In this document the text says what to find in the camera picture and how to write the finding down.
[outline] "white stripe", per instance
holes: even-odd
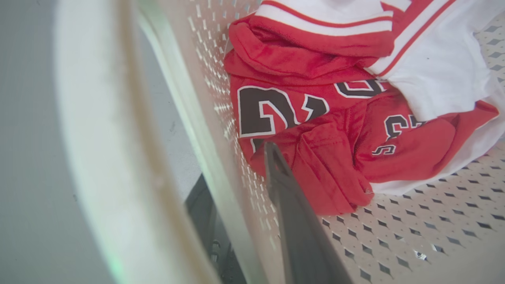
[[[380,0],[273,0],[284,6],[304,14],[313,19],[333,23],[351,24],[377,17],[387,16],[384,14]]]
[[[383,15],[381,16],[392,16],[392,15],[393,12],[386,11],[383,12]],[[306,20],[302,20],[294,16],[293,14],[290,14],[280,8],[270,5],[261,5],[258,11],[256,12],[256,16],[261,16],[277,22],[281,22],[299,30],[330,36],[348,36],[371,32],[391,31],[392,28],[391,20],[378,21],[364,25],[345,27],[345,28],[326,27],[311,23]]]
[[[410,0],[382,0],[381,2],[396,7],[402,10],[403,12],[405,12],[405,10],[407,10],[410,4],[412,4]]]
[[[419,31],[424,24],[429,21],[429,19],[440,9],[448,0],[435,0],[433,1],[419,16],[394,40],[393,53],[390,56],[379,58],[372,66],[366,68],[366,70],[372,74],[380,74],[384,71],[398,56],[401,49],[407,44],[407,42]],[[391,75],[389,71],[381,79],[387,79]]]

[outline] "fabric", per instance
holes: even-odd
[[[231,77],[239,143],[265,175],[263,143],[273,141],[315,212],[353,212],[373,198],[370,182],[421,180],[443,169],[475,129],[498,115],[474,111],[420,122],[401,93],[368,80],[279,87]]]
[[[358,65],[397,87],[419,120],[470,111],[492,93],[473,33],[503,11],[503,0],[412,1],[393,24],[391,55]]]
[[[233,50],[224,65],[231,74],[239,143],[252,168],[265,174],[262,144],[272,140],[316,213],[341,214],[368,204],[373,193],[403,194],[484,154],[505,131],[505,119],[498,116],[505,111],[505,96],[487,69],[479,71],[479,81],[461,76],[463,69],[437,79],[428,74],[429,68],[437,74],[436,64],[419,66],[425,69],[413,78],[408,68],[415,66],[404,66],[430,32],[450,18],[443,12],[465,4],[479,6],[470,0],[263,1],[256,13],[232,23]],[[478,16],[462,21],[475,29],[484,22]],[[449,35],[448,41],[459,37]],[[475,62],[482,60],[480,51],[468,52]],[[383,66],[392,66],[388,81],[376,78],[383,70],[375,68],[385,59],[392,62]],[[402,81],[400,67],[414,83]],[[447,86],[454,86],[458,76],[468,80],[462,85],[477,83],[462,93],[465,111],[451,113],[459,98]],[[440,91],[434,91],[437,84]],[[412,111],[415,99],[402,89],[417,86],[425,91],[416,99],[436,106]],[[450,104],[446,96],[452,97]],[[421,120],[418,112],[424,108],[439,115]]]

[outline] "clothes pile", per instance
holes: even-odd
[[[275,142],[320,215],[450,175],[505,132],[505,93],[473,33],[504,0],[275,0],[233,22],[239,143]]]

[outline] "jersey sleeve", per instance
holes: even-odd
[[[474,111],[416,120],[401,94],[369,103],[355,163],[369,182],[423,180],[435,176],[473,131],[498,115],[479,102]]]
[[[268,138],[279,146],[307,200],[318,215],[354,212],[373,198],[368,181],[353,166],[341,118],[325,115]],[[263,146],[251,167],[264,174]]]

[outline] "white laundry basket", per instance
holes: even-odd
[[[223,68],[229,24],[261,0],[137,3],[246,279],[284,283],[276,209],[242,155]],[[476,37],[505,85],[505,16]],[[355,283],[503,283],[505,144],[403,196],[321,216],[321,226]]]

